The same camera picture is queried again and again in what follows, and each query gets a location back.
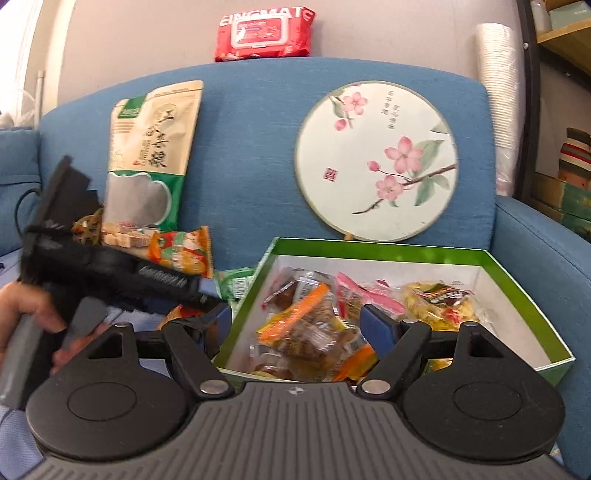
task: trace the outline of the snack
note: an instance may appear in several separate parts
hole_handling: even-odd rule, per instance
[[[113,108],[102,226],[108,245],[145,247],[153,232],[177,227],[202,90],[201,80],[176,83]]]
[[[392,318],[405,312],[405,307],[391,295],[391,290],[383,285],[367,285],[367,288],[357,285],[344,273],[339,272],[336,277],[337,305],[341,318],[353,325],[359,325],[359,314],[365,304],[373,304],[388,313]]]
[[[148,259],[168,268],[213,278],[212,245],[209,228],[193,232],[166,232],[152,235]]]
[[[255,269],[251,267],[217,271],[217,293],[224,301],[241,300],[248,291]]]
[[[182,305],[178,305],[175,308],[173,308],[172,310],[170,310],[168,315],[166,315],[166,317],[164,317],[162,319],[162,321],[158,324],[156,329],[162,330],[162,327],[164,325],[166,325],[168,322],[170,322],[171,320],[185,319],[185,318],[189,318],[189,317],[198,317],[202,313],[205,313],[205,312],[202,312],[201,310],[192,309],[189,307],[183,307]]]
[[[302,268],[284,268],[271,285],[271,293],[263,301],[263,308],[269,312],[283,312],[321,283],[332,286],[334,282],[331,275],[322,272]]]
[[[480,322],[476,310],[482,309],[469,290],[439,282],[417,282],[405,285],[402,292],[409,312],[433,330],[459,330],[462,322]]]
[[[321,284],[273,315],[251,346],[255,372],[297,381],[359,381],[377,356],[359,328],[335,315],[332,297]]]
[[[327,301],[330,301],[329,293],[329,286],[323,283],[304,299],[294,303],[283,312],[273,315],[265,326],[257,330],[259,341],[265,345],[275,345],[291,331],[296,322],[303,320],[317,307],[319,308],[314,312],[314,322],[330,323],[334,313],[332,312],[332,304],[327,306]]]
[[[86,215],[72,226],[72,237],[75,241],[84,245],[88,240],[92,245],[100,241],[100,223],[103,217],[103,209],[99,208],[92,215]]]

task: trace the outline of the black cable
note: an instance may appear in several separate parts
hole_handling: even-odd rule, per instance
[[[39,189],[28,189],[25,193],[21,195],[21,197],[17,201],[16,207],[14,207],[14,226],[17,228],[18,236],[22,239],[22,230],[18,226],[18,209],[21,207],[22,201],[25,199],[27,195],[30,193],[36,193],[37,196],[41,196],[41,190]]]

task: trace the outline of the white curtain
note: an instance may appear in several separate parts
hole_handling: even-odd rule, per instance
[[[0,9],[0,111],[18,122],[23,108],[27,61],[43,0],[9,0]],[[30,110],[31,102],[26,102]]]

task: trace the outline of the metal screw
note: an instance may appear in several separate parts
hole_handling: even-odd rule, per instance
[[[199,385],[199,390],[207,395],[219,395],[224,393],[229,388],[227,382],[224,380],[206,380]]]
[[[363,382],[361,389],[365,393],[381,395],[390,390],[390,384],[385,380],[367,380],[367,382]]]

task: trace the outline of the black circular pad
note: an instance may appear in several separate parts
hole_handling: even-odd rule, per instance
[[[474,382],[453,394],[456,407],[477,420],[503,420],[521,408],[521,395],[501,383]]]
[[[29,399],[28,424],[42,450],[94,462],[129,458],[164,443],[186,418],[181,387],[139,365],[132,328],[111,327],[107,340],[109,332],[119,358],[85,349]]]
[[[519,358],[454,358],[415,381],[402,408],[427,443],[478,462],[547,453],[564,421],[558,392]]]
[[[137,397],[135,392],[113,382],[99,382],[76,390],[68,399],[68,408],[83,420],[107,421],[129,413]]]

